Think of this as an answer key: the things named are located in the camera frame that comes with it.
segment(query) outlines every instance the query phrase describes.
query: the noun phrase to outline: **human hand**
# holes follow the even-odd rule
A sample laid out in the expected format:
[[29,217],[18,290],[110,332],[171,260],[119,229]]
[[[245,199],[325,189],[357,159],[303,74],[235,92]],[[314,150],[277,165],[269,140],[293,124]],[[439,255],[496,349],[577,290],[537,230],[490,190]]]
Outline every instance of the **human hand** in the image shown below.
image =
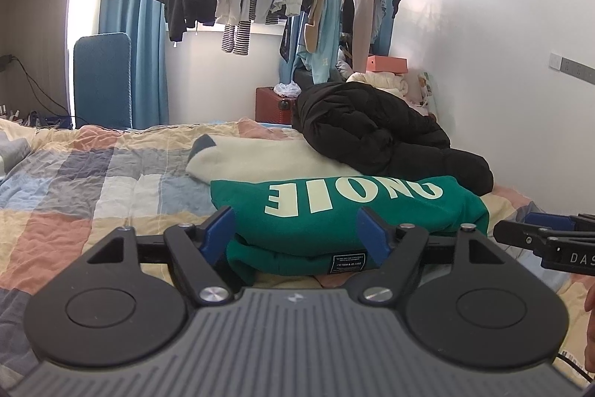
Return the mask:
[[587,293],[585,299],[585,311],[591,312],[587,326],[587,347],[585,348],[585,369],[587,372],[595,372],[595,284]]

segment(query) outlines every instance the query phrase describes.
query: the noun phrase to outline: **blue curtain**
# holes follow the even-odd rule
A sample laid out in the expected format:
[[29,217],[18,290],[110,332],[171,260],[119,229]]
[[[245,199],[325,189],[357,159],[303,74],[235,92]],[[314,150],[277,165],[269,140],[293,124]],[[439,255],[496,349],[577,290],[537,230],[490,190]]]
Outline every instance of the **blue curtain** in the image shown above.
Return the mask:
[[132,42],[132,126],[169,123],[165,75],[165,18],[154,0],[101,0],[99,33],[125,32]]

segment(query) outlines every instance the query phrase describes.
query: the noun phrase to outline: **wall switch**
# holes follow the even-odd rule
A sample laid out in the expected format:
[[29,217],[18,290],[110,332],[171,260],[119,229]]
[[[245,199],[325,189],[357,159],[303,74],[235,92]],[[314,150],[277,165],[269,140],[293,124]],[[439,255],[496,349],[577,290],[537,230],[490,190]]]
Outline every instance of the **wall switch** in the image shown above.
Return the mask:
[[560,71],[562,68],[562,57],[559,54],[550,54],[550,68]]
[[560,68],[560,71],[595,85],[595,69],[590,68],[589,66],[581,65],[581,63],[577,63],[576,61],[562,58],[562,67]]

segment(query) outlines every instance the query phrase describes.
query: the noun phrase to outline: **clothing label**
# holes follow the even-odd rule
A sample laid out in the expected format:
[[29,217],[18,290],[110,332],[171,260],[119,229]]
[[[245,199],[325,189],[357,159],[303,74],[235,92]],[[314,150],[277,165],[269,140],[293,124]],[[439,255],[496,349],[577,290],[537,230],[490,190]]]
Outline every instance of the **clothing label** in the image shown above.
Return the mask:
[[332,257],[328,274],[339,274],[349,271],[361,271],[366,265],[366,253],[343,253]]

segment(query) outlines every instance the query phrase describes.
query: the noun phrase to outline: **blue gripper pad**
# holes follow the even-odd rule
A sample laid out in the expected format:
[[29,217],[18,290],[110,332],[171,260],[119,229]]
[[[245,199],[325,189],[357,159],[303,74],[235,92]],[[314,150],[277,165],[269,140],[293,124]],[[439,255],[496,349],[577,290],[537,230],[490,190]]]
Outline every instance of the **blue gripper pad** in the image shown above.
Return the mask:
[[525,216],[525,224],[540,225],[554,231],[573,231],[574,221],[568,216],[530,212]]
[[236,234],[236,215],[230,207],[222,208],[208,218],[199,229],[204,231],[200,253],[213,266]]
[[374,211],[360,209],[356,216],[358,238],[368,251],[369,256],[380,266],[389,257],[391,249],[388,240],[394,235],[395,228],[380,223]]

